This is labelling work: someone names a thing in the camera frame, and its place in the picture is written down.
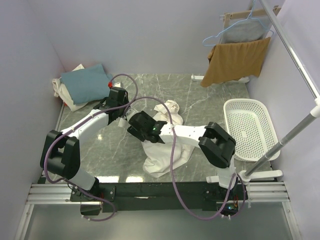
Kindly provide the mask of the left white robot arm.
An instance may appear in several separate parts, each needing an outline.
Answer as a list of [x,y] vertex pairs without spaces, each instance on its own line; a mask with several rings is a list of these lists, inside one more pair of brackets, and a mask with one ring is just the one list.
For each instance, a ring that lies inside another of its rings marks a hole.
[[40,167],[81,188],[88,201],[101,197],[99,180],[81,169],[81,144],[120,118],[128,103],[128,92],[113,86],[108,97],[103,98],[86,117],[62,131],[51,130],[45,138]]

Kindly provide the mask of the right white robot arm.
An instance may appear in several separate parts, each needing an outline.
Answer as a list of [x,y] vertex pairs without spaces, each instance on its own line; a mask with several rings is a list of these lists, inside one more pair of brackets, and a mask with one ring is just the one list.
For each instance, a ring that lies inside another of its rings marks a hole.
[[140,141],[168,144],[174,142],[200,148],[208,162],[217,168],[217,176],[208,176],[208,183],[218,183],[222,198],[230,200],[237,194],[234,154],[236,141],[219,124],[186,126],[155,120],[144,111],[130,108],[125,114],[127,131]]

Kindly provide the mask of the white t-shirt red print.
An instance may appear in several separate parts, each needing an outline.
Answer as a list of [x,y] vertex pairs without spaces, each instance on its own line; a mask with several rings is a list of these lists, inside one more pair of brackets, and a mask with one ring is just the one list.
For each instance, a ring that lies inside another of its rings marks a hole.
[[[182,125],[184,121],[179,115],[180,106],[178,103],[174,100],[167,100],[165,105],[171,113],[173,124]],[[172,143],[152,143],[147,140],[142,142],[144,153],[147,156],[142,166],[143,171],[152,178],[159,178],[169,173],[172,146]],[[173,155],[173,169],[186,164],[193,150],[193,146],[176,143]]]

